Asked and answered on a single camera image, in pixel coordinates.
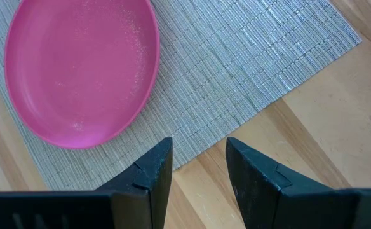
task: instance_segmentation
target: woven mat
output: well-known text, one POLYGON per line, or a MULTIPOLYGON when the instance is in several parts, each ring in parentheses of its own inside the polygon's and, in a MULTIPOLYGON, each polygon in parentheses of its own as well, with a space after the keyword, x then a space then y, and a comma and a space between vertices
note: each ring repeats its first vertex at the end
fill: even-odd
POLYGON ((327 0, 152 3, 161 64, 148 104, 119 137, 67 150, 34 136, 10 104, 3 47, 19 1, 0 0, 0 93, 49 188, 94 189, 170 136, 178 168, 361 42, 327 0))

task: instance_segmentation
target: wood grain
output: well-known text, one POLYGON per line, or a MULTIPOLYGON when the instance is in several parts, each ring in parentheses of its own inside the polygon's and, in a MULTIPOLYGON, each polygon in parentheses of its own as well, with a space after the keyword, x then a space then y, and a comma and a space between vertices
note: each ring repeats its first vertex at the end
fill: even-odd
MULTIPOLYGON (((371 0, 332 2, 364 42, 231 136, 331 187, 371 187, 371 0)), ((166 228, 244 228, 224 149, 174 172, 166 228)), ((43 188, 0 98, 0 190, 43 188)))

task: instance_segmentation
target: plate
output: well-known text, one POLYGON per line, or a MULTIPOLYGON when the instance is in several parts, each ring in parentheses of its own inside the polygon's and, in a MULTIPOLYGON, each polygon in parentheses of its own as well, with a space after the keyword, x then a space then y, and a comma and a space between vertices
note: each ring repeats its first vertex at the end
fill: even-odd
POLYGON ((63 148, 90 148, 129 126, 150 96, 158 62, 148 0, 23 0, 4 56, 19 117, 63 148))

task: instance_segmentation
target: wooden table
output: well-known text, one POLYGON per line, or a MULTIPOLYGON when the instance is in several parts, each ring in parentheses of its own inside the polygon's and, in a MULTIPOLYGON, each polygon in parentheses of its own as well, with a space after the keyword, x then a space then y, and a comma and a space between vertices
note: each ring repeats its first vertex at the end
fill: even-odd
MULTIPOLYGON (((371 187, 371 0, 332 0, 363 42, 231 136, 333 188, 371 187)), ((244 228, 225 140, 173 174, 167 228, 244 228)), ((0 97, 0 190, 45 190, 0 97)))

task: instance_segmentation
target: placemat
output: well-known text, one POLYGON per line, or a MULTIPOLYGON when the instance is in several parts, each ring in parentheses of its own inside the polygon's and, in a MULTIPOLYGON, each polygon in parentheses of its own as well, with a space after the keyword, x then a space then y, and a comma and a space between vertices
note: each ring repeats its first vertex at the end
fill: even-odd
POLYGON ((327 0, 152 3, 161 62, 149 102, 117 138, 68 150, 38 139, 12 108, 3 48, 19 1, 0 0, 0 93, 50 189, 94 189, 164 137, 176 169, 361 42, 327 0))

